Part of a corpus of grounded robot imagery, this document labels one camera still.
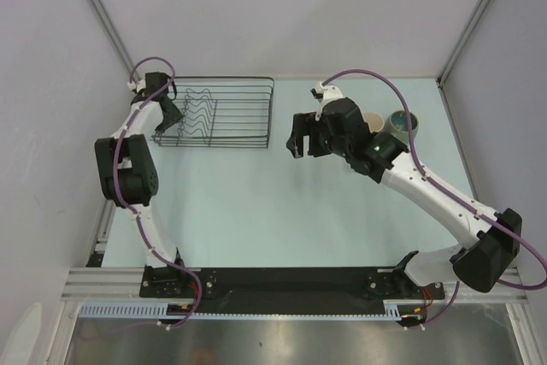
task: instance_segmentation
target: table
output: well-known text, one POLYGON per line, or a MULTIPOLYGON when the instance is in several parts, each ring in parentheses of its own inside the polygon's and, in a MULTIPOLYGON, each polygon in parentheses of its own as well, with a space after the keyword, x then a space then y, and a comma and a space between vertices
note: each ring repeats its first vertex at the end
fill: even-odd
MULTIPOLYGON (((317 80, 275 83, 268 149, 163 148, 149 142, 164 225, 188 267, 348 267, 397 264, 412 250, 456 241, 402 195, 353 172, 337 156, 292 158, 292 115, 314 111, 317 80)), ((471 195, 434 79, 395 79, 420 120, 420 159, 471 195)), ((375 79, 336 84, 362 111, 401 108, 375 79)), ((143 267, 137 228, 116 210, 103 267, 143 267)))

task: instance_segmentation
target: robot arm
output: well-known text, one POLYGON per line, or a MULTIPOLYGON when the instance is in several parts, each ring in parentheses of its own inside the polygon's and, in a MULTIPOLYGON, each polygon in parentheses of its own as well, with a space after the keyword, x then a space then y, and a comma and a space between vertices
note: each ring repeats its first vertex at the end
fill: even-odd
MULTIPOLYGON (((138 211, 146 238, 154 245, 155 251, 170 262, 179 259, 178 251, 170 240, 157 213, 153 197, 158 192, 159 181, 156 167, 150 154, 147 140, 155 132, 164 132, 182 118, 182 114, 169 100, 165 91, 143 108, 141 103, 168 81, 163 73, 148 73, 141 89, 132 100, 131 111, 122 123, 131 123, 121 146, 120 163, 118 164, 120 189, 125 200, 138 211)), ((126 126, 120 127, 111 137, 100 138, 95 143, 95 154, 101 189, 108 200, 113 200, 117 207, 125 209, 115 193, 113 165, 114 151, 118 138, 126 126)), ((128 218, 135 220, 135 213, 125 209, 128 218)), ((146 265, 153 268, 165 267, 158 258, 146 251, 146 265)))
MULTIPOLYGON (((310 156, 336 154, 357 173, 367 175, 407 197, 446 227, 456 246, 434 252, 412 252, 397 266, 417 286, 461 280, 488 292, 519 251, 508 235, 471 214, 442 194, 416 169, 407 146, 387 132, 370 132, 359 107, 335 86, 319 84, 312 94, 320 100, 317 112, 296 114, 287 148, 303 156, 303 137, 309 136, 310 156)), ((521 233, 521 217, 511 209, 499 214, 491 207, 458 192, 426 169, 444 188, 458 195, 482 215, 521 233)))

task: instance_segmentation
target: cable clip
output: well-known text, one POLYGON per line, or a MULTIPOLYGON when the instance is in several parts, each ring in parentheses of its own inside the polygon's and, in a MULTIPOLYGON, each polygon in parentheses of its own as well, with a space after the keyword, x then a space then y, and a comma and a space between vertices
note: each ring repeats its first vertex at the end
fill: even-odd
POLYGON ((152 246, 148 250, 146 250, 146 256, 156 256, 156 247, 152 246))
POLYGON ((140 214, 140 211, 137 211, 136 213, 131 213, 131 219, 133 221, 136 221, 138 218, 140 218, 141 214, 140 214))
POLYGON ((142 79, 138 82, 137 84, 137 94, 140 93, 141 90, 145 89, 146 88, 146 80, 145 79, 142 79))

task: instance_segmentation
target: cup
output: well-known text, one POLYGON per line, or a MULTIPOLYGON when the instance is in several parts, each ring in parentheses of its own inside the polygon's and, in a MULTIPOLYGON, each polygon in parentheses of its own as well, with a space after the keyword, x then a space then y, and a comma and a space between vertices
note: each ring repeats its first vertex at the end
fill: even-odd
MULTIPOLYGON (((420 126, 418 117, 416 117, 413 113, 410 113, 410 121, 412 123, 412 133, 414 134, 414 137, 416 137, 416 134, 418 134, 418 127, 420 126)), ((391 113, 387 119, 385 130, 404 143, 409 142, 409 127, 404 110, 398 110, 391 113)))
POLYGON ((384 129, 384 118, 378 113, 362 113, 362 119, 367 122, 370 132, 381 132, 384 129))

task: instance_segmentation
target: metal wire rack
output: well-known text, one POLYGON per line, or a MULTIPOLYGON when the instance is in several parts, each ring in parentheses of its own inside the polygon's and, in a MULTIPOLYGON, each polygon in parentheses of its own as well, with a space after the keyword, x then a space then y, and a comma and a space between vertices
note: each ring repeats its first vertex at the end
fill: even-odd
POLYGON ((272 126, 274 79, 177 77, 169 97, 183 117, 153 140, 162 147, 263 148, 272 126))

